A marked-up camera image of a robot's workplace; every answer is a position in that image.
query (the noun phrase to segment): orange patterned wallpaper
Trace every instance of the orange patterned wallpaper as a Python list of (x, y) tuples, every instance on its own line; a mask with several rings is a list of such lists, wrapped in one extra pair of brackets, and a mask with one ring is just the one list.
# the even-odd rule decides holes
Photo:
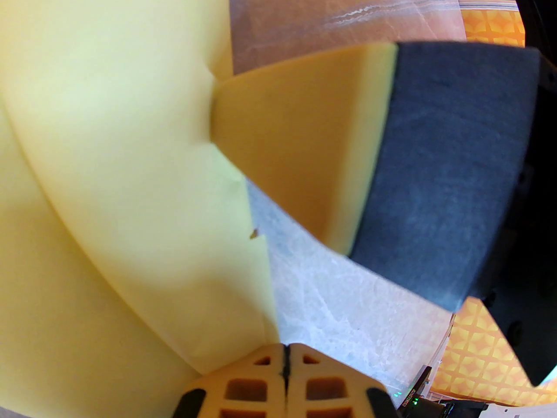
[(524, 25), (518, 12), (463, 10), (462, 18), (470, 42), (524, 46)]
[(533, 388), (487, 309), (472, 298), (454, 319), (432, 390), (509, 406), (557, 402), (557, 380)]
[[(469, 41), (524, 46), (524, 26), (516, 11), (463, 10), (462, 18)], [(557, 402), (557, 380), (533, 388), (487, 309), (472, 298), (456, 315), (432, 390), (509, 406)]]

